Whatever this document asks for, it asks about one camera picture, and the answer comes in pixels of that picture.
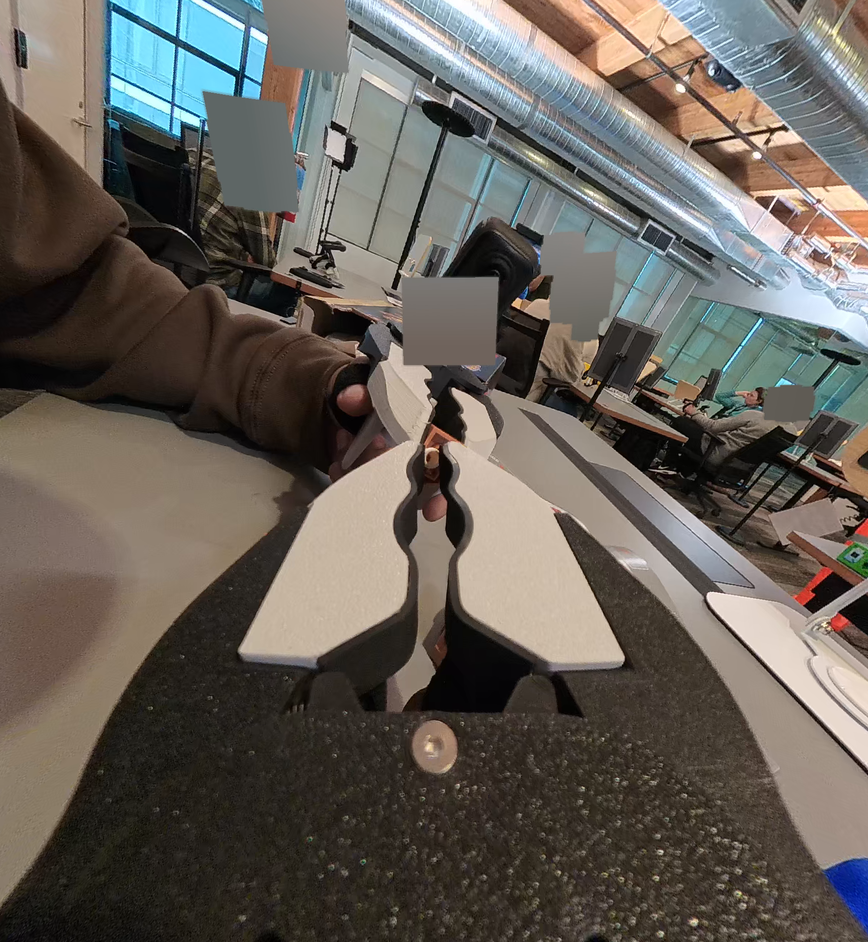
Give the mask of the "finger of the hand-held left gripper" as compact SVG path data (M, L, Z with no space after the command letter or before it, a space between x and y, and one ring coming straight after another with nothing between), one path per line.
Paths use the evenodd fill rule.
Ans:
M434 409L430 378L426 367L406 366L401 359L383 359L374 366L367 383L373 409L342 460L343 471L350 470L381 433L395 445L424 440Z
M444 432L489 461L494 461L496 443L504 419L487 394L450 386L444 394Z

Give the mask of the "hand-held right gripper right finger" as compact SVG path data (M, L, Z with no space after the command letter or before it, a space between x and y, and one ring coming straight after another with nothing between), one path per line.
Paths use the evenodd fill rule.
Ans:
M552 674L617 669L625 654L553 506L471 449L440 452L460 621Z

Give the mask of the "person's left forearm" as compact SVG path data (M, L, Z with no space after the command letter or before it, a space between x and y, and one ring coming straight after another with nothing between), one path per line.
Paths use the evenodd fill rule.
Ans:
M188 289L126 236L112 196L8 99L0 79L0 389L174 411L327 473L355 358Z

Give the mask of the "grey desk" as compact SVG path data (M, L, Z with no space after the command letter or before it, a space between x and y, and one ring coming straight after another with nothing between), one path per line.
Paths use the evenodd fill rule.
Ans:
M499 396L496 456L603 545L645 559L746 716L821 865L868 857L868 774L700 592L523 414L655 487L576 420ZM182 611L322 476L165 415L41 395L0 419L0 902L45 845L114 705Z

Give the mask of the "black desk device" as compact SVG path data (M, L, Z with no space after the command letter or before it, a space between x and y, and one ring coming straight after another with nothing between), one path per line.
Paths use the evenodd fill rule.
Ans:
M346 244L333 240L323 239L318 242L317 251L309 252L301 246L294 248L294 253L303 257L307 265L297 265L289 269L289 274L308 280L323 288L344 288L344 284L337 276L337 265L334 253L345 253Z

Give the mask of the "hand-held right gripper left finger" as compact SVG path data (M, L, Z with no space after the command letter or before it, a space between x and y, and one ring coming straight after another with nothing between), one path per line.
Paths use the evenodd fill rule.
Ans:
M417 639L421 446L405 443L312 502L238 648L245 662L395 674Z

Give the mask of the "black floor lamp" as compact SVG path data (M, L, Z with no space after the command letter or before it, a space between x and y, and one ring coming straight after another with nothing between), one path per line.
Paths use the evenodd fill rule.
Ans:
M416 235L420 226L421 218L427 205L428 196L433 181L438 170L442 152L449 136L455 135L460 138L469 138L475 134L474 125L460 112L455 111L450 106L437 101L426 101L422 105L422 112L428 119L428 122L436 125L440 129L437 143L433 151L428 171L421 188L420 196L415 207L411 223L408 227L408 234L403 246L398 263L396 264L391 289L393 291L399 288L402 280L403 270L408 261L412 246L414 245Z

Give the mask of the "person's left hand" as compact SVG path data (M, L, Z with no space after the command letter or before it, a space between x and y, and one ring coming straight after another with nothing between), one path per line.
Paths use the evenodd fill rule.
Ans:
M373 405L368 388L363 384L351 384L341 389L335 396L334 405L341 415L351 418L363 419L373 411ZM387 439L381 433L367 444L364 450L357 456L357 460L349 468L343 466L343 460L348 453L355 434L344 429L339 423L336 423L329 432L328 454L331 462L327 471L331 482L335 482L341 477L354 470L356 467L365 465L369 461L380 457L391 449ZM437 488L426 499L422 508L423 516L428 522L436 522L442 519L447 512L447 501Z

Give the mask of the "silver ventilation duct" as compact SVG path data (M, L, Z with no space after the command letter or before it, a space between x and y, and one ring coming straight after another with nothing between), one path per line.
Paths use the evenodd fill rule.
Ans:
M348 18L492 114L627 191L747 278L787 271L856 314L868 288L816 271L799 235L505 2L346 2Z
M831 2L666 1L667 12L868 203L868 46Z

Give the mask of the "black office chair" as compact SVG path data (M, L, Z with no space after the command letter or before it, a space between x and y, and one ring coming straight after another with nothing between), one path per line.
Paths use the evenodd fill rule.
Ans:
M712 496L713 486L734 486L750 478L761 465L768 465L783 450L793 445L796 436L780 426L761 437L742 445L718 463L708 465L707 453L697 453L684 446L677 458L677 474L670 477L668 487L692 497L699 504L699 519L706 515L719 517L722 506Z
M132 200L115 197L128 221L127 238L155 264L172 271L188 288L206 282L210 265L201 247L183 230L160 222Z
M497 354L505 358L496 388L526 398L534 383L542 347L550 328L546 317L510 307L499 319Z

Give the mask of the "white lamp base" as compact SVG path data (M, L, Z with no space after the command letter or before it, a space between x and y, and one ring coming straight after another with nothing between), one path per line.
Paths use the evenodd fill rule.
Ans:
M830 620L868 595L868 578L804 621L788 606L710 593L714 615L868 773L868 664L845 652Z

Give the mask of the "studio light on stand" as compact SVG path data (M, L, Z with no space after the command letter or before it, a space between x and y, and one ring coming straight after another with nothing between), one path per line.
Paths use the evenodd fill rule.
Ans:
M350 171L357 157L356 138L345 126L330 122L326 126L323 138L324 155L329 160L326 192L320 217L317 236L317 251L323 252L323 246L330 234L332 211L342 175Z

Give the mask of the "large window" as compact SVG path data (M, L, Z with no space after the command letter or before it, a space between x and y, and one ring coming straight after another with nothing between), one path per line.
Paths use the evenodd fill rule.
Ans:
M112 111L177 136L205 119L206 90L259 98L260 1L112 1L107 13Z

